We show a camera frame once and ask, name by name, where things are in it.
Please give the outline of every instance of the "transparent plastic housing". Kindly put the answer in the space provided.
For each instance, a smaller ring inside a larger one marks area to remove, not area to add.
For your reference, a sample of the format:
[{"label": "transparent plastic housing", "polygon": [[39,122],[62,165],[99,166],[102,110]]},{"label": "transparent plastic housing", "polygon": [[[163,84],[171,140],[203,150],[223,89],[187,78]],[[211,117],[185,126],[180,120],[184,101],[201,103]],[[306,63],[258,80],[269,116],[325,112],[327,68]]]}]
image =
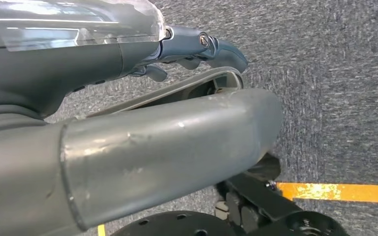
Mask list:
[{"label": "transparent plastic housing", "polygon": [[0,48],[10,51],[164,37],[164,17],[148,0],[0,0]]}]

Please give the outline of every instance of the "yellow floor marking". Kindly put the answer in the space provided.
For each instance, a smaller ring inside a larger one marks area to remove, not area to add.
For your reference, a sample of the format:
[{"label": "yellow floor marking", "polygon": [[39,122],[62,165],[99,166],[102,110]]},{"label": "yellow floor marking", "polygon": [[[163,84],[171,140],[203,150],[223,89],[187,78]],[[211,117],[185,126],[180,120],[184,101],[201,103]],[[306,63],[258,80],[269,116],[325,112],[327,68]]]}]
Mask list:
[{"label": "yellow floor marking", "polygon": [[105,225],[98,225],[98,236],[105,236]]},{"label": "yellow floor marking", "polygon": [[293,200],[317,199],[378,203],[378,185],[326,184],[326,183],[278,183],[283,196]]}]

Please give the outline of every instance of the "metal pipe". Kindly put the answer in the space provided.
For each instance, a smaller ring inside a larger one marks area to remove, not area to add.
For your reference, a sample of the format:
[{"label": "metal pipe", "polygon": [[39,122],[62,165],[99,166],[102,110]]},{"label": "metal pipe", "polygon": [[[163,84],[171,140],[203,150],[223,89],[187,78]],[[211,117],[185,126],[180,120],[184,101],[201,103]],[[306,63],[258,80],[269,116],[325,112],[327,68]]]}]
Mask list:
[{"label": "metal pipe", "polygon": [[72,122],[61,148],[74,216],[88,229],[245,171],[282,116],[273,93],[243,89]]}]

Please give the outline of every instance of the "floor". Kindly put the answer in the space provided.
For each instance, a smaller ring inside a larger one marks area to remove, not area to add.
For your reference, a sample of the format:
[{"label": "floor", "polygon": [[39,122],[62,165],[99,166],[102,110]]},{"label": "floor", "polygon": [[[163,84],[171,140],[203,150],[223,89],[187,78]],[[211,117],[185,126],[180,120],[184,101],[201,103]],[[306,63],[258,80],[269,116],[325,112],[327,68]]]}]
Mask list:
[{"label": "floor", "polygon": [[[272,153],[279,181],[378,184],[378,0],[153,0],[170,25],[204,29],[246,54],[246,85],[267,88],[283,102],[285,120]],[[55,122],[187,78],[147,78],[89,87],[67,97]],[[166,210],[212,213],[217,194],[207,188],[106,225],[107,234]],[[352,236],[378,236],[378,203],[296,200],[334,217]],[[96,229],[85,233],[95,236]]]}]

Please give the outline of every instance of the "screw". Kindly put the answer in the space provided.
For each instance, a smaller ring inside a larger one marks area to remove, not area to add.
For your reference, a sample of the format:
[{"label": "screw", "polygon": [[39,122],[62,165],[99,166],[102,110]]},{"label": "screw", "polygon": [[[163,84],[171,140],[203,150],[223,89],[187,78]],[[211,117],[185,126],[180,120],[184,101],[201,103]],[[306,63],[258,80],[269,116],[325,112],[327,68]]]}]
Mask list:
[{"label": "screw", "polygon": [[206,35],[204,35],[204,34],[201,35],[199,40],[200,40],[200,42],[201,42],[201,44],[204,48],[207,48],[209,46],[209,40],[208,40],[208,37]]},{"label": "screw", "polygon": [[276,190],[276,182],[275,181],[268,181],[266,183],[266,187],[271,188],[272,190]]}]

